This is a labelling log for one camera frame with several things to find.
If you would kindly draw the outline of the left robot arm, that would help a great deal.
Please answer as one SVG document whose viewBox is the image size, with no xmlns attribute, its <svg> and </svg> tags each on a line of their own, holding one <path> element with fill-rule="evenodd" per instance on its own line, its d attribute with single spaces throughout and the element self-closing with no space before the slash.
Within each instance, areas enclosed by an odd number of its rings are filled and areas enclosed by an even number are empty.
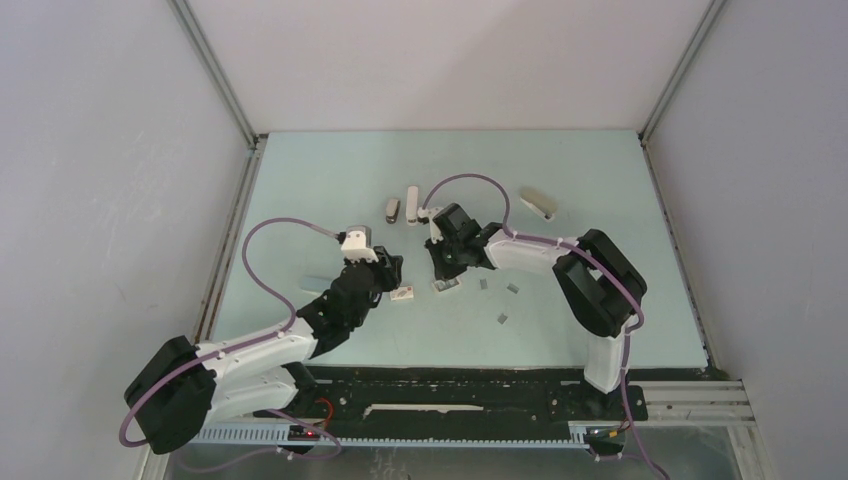
<svg viewBox="0 0 848 480">
<path fill-rule="evenodd" d="M 402 282 L 403 258 L 382 246 L 373 262 L 346 261 L 318 298 L 285 321 L 219 343 L 166 341 L 124 392 L 128 422 L 154 453 L 173 452 L 210 425 L 262 410 L 304 416 L 316 403 L 306 361 L 347 341 Z"/>
</svg>

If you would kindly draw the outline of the staple box with barcode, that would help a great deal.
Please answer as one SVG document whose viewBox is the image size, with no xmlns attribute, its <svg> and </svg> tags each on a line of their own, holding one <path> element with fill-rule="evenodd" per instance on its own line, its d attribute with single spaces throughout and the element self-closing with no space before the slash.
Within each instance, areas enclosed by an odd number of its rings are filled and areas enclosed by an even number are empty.
<svg viewBox="0 0 848 480">
<path fill-rule="evenodd" d="M 460 286 L 461 281 L 459 278 L 448 280 L 434 280 L 432 282 L 432 287 L 437 294 L 443 294 L 449 291 L 456 290 Z"/>
</svg>

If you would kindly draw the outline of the white stapler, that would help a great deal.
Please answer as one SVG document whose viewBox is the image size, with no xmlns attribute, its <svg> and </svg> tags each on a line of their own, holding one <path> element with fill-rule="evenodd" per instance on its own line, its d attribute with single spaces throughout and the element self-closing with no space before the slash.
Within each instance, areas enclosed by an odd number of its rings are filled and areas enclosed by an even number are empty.
<svg viewBox="0 0 848 480">
<path fill-rule="evenodd" d="M 419 187 L 411 185 L 407 188 L 405 203 L 405 220 L 408 226 L 418 224 Z"/>
</svg>

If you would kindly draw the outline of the beige stapler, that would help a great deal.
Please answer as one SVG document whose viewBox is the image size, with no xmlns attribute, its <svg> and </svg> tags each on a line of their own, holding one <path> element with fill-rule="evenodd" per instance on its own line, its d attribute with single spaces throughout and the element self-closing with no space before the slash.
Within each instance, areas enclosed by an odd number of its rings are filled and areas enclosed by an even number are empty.
<svg viewBox="0 0 848 480">
<path fill-rule="evenodd" d="M 558 204 L 543 192 L 532 187 L 522 187 L 519 200 L 545 222 L 550 223 L 555 219 Z"/>
</svg>

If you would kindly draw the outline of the white staple box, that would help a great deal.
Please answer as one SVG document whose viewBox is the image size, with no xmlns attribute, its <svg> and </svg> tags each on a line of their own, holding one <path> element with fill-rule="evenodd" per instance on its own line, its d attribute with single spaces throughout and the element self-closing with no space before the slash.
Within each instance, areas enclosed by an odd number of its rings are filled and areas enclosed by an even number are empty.
<svg viewBox="0 0 848 480">
<path fill-rule="evenodd" d="M 414 298 L 414 288 L 412 286 L 400 286 L 389 293 L 391 301 L 405 301 Z"/>
</svg>

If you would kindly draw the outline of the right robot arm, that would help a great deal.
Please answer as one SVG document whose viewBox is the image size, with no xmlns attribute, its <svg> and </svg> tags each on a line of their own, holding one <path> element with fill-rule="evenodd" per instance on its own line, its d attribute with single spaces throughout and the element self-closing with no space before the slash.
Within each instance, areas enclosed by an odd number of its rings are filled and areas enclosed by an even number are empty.
<svg viewBox="0 0 848 480">
<path fill-rule="evenodd" d="M 498 222 L 481 226 L 456 203 L 421 208 L 417 219 L 429 227 L 425 247 L 439 281 L 470 268 L 520 270 L 554 279 L 588 333 L 583 408 L 606 418 L 620 407 L 627 336 L 642 322 L 648 286 L 605 232 L 590 229 L 579 237 L 556 239 L 521 234 Z"/>
</svg>

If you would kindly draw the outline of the light blue stapler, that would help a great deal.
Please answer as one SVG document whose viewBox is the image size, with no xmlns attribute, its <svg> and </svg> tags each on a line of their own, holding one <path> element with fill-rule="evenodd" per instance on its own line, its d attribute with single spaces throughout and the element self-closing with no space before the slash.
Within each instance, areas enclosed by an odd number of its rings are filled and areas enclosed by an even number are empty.
<svg viewBox="0 0 848 480">
<path fill-rule="evenodd" d="M 299 287 L 302 291 L 320 295 L 331 287 L 332 280 L 324 277 L 303 276 L 300 278 Z"/>
</svg>

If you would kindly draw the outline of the small grey stapler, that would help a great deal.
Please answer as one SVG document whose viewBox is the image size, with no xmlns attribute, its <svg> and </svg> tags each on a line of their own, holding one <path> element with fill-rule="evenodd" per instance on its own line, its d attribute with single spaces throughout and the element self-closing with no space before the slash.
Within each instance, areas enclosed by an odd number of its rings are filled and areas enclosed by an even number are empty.
<svg viewBox="0 0 848 480">
<path fill-rule="evenodd" d="M 386 203 L 385 222 L 389 225 L 395 224 L 399 217 L 401 201 L 399 198 L 390 198 Z"/>
</svg>

